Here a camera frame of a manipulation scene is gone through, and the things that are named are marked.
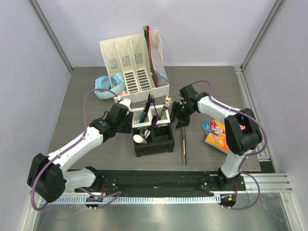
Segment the silver metal fork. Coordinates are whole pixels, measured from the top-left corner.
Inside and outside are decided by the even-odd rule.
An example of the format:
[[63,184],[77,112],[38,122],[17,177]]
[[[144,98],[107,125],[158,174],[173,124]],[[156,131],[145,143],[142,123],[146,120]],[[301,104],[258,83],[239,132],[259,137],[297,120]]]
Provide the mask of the silver metal fork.
[[161,120],[161,118],[163,117],[163,114],[170,107],[171,104],[172,104],[172,100],[171,99],[164,101],[163,109],[162,109],[162,111],[161,111],[161,113],[159,115],[158,120]]

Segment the copper coloured fork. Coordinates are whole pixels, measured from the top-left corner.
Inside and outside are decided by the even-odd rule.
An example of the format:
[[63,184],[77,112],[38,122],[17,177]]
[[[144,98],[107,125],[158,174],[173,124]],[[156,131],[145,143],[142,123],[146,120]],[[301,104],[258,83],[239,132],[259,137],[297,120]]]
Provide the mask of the copper coloured fork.
[[170,107],[170,105],[172,104],[172,98],[170,97],[170,95],[168,94],[166,97],[165,97],[165,100],[164,100],[164,105],[163,105],[163,109],[160,113],[160,116],[158,117],[159,120],[162,119],[165,111]]

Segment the purple metallic spoon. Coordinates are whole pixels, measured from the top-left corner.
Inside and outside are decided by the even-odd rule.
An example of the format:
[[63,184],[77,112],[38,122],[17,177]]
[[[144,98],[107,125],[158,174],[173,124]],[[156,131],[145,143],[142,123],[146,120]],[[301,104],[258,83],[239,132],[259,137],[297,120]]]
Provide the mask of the purple metallic spoon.
[[154,115],[151,121],[151,126],[154,127],[157,124],[158,116]]

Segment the teal handled black knife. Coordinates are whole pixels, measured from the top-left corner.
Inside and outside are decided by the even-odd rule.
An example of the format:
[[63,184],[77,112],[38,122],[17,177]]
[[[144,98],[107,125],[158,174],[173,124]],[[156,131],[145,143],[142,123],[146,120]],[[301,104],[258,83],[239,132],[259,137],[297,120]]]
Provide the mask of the teal handled black knife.
[[143,109],[143,112],[142,112],[142,115],[140,117],[139,123],[144,123],[145,122],[145,119],[147,117],[150,105],[151,105],[151,94],[149,93],[148,99],[147,99],[147,102],[146,102],[145,107]]

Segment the brown wooden chopstick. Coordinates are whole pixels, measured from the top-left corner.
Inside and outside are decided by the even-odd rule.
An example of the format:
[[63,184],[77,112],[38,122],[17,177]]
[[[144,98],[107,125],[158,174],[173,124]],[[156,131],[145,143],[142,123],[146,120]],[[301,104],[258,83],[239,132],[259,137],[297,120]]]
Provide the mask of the brown wooden chopstick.
[[183,149],[183,155],[186,155],[186,132],[185,127],[182,127],[182,149]]

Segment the black plastic knife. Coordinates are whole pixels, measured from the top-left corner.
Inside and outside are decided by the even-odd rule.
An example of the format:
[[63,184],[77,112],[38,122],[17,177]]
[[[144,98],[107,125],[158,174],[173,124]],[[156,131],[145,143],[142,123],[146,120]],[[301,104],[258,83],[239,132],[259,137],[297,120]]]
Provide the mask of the black plastic knife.
[[155,102],[155,99],[154,99],[153,95],[149,93],[147,102],[146,102],[146,104],[145,104],[143,113],[142,113],[141,118],[140,118],[140,122],[141,122],[141,123],[145,122],[145,119],[147,118],[147,115],[148,115],[148,111],[149,111],[149,109],[150,109],[150,106],[151,106],[154,102]]

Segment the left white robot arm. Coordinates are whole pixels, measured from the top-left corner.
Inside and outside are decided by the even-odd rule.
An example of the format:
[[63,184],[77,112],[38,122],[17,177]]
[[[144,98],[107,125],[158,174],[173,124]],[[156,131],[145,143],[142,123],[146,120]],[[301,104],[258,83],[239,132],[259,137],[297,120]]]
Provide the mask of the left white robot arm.
[[112,105],[105,118],[93,120],[74,140],[48,155],[37,154],[32,161],[27,184],[47,203],[56,201],[64,192],[88,188],[97,192],[102,179],[93,167],[70,171],[70,167],[95,147],[117,133],[130,134],[133,112],[131,100],[122,99]]

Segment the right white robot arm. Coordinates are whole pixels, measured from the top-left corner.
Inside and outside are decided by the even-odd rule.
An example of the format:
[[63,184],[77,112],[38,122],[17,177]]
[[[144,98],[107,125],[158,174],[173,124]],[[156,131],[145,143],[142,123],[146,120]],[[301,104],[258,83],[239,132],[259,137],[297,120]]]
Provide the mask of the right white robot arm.
[[249,108],[243,110],[216,101],[207,92],[198,93],[192,85],[180,89],[180,102],[173,102],[170,122],[177,120],[176,128],[190,124],[190,116],[195,113],[209,115],[225,126],[227,157],[218,169],[218,186],[229,190],[240,176],[239,169],[244,158],[262,142],[261,125]]

